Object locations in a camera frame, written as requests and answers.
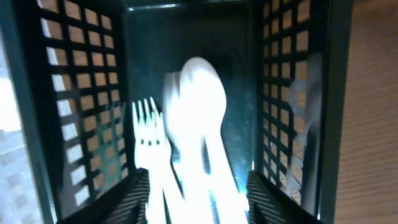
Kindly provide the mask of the white plastic spoon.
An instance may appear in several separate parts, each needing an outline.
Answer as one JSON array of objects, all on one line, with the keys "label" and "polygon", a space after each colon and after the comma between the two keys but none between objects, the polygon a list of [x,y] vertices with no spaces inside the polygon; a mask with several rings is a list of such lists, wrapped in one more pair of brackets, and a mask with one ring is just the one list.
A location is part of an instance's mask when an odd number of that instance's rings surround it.
[{"label": "white plastic spoon", "polygon": [[182,125],[180,162],[190,223],[213,223],[214,195],[220,223],[247,223],[246,212],[221,138],[226,93],[211,63],[188,59],[179,72]]}]

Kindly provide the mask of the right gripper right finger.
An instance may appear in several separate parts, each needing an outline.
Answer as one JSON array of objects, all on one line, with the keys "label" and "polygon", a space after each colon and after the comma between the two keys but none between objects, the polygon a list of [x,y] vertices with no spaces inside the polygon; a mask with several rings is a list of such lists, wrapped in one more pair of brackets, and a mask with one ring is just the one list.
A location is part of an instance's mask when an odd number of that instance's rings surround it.
[{"label": "right gripper right finger", "polygon": [[246,184],[250,224],[322,224],[258,171]]}]

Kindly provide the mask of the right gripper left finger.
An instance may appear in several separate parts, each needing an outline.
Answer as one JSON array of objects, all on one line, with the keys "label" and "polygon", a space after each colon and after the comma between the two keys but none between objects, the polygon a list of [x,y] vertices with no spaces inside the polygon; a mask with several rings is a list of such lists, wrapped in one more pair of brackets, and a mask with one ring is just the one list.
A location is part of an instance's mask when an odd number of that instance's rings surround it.
[{"label": "right gripper left finger", "polygon": [[96,202],[66,217],[60,223],[145,224],[149,192],[149,172],[138,169],[133,177],[122,181]]}]

